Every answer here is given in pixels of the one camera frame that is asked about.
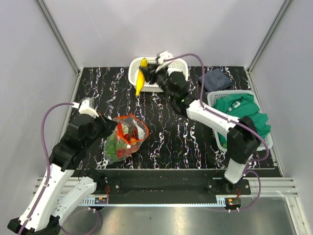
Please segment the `red fake strawberries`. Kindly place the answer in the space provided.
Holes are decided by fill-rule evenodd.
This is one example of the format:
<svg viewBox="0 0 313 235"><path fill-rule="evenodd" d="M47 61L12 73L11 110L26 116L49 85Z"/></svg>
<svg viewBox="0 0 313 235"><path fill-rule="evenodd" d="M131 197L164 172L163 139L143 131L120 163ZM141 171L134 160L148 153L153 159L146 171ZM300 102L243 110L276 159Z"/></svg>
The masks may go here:
<svg viewBox="0 0 313 235"><path fill-rule="evenodd" d="M137 136L134 134L129 134L129 136L129 142L123 138L117 139L116 156L118 160L129 157L139 149Z"/></svg>

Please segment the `clear zip top bag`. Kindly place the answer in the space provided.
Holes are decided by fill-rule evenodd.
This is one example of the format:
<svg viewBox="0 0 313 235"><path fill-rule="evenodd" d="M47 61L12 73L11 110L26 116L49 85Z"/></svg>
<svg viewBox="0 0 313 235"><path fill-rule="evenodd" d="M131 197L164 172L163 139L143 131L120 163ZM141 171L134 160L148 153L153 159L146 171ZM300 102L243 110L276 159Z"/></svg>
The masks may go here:
<svg viewBox="0 0 313 235"><path fill-rule="evenodd" d="M147 125L133 114L115 117L113 133L107 137L104 151L109 163L121 162L137 152L149 135Z"/></svg>

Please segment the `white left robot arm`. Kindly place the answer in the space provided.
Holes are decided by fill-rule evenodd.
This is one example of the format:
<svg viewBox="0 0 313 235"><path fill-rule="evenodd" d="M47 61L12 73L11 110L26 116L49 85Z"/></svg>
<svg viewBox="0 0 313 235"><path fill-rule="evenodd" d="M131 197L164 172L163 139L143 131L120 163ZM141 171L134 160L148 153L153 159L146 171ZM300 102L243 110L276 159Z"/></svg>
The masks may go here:
<svg viewBox="0 0 313 235"><path fill-rule="evenodd" d="M57 235L68 216L90 194L106 191L106 176L96 169L85 173L62 199L59 195L87 150L99 139L113 133L117 123L98 113L79 114L48 159L48 167L35 196L24 213L11 219L8 229L18 235Z"/></svg>

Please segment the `yellow fake banana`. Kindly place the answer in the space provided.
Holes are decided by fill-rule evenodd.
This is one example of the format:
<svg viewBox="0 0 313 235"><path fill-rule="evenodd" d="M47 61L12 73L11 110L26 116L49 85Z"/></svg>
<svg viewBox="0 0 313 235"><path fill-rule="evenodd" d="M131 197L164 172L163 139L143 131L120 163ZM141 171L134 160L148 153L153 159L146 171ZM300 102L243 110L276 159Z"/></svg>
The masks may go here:
<svg viewBox="0 0 313 235"><path fill-rule="evenodd" d="M139 96L140 92L142 91L144 84L145 84L145 76L142 71L142 68L147 69L148 68L148 61L146 58L143 58L140 62L140 66L138 69L138 75L136 80L136 86L135 86L135 95Z"/></svg>

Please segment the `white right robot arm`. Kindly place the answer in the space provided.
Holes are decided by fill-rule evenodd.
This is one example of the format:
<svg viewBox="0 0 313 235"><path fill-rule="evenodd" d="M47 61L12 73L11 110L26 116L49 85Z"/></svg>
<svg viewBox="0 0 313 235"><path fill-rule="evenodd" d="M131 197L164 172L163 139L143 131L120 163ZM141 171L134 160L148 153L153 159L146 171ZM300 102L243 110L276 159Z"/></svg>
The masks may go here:
<svg viewBox="0 0 313 235"><path fill-rule="evenodd" d="M200 122L225 136L229 163L222 188L228 194L235 193L240 187L239 180L245 174L249 158L261 144L252 119L227 115L192 96L182 72L169 73L167 68L158 70L156 64L140 66L139 69L146 82L156 83L164 91L177 114Z"/></svg>

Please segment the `red fake chili pepper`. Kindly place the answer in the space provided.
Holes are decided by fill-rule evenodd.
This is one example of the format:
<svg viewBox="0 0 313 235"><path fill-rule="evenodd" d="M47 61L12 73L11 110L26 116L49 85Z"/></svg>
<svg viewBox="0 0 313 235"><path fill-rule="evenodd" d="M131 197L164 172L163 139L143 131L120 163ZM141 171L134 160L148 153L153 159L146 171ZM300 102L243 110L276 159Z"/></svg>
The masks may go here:
<svg viewBox="0 0 313 235"><path fill-rule="evenodd" d="M123 138L127 142L129 142L129 127L125 124L118 123L117 125L117 134L120 138Z"/></svg>

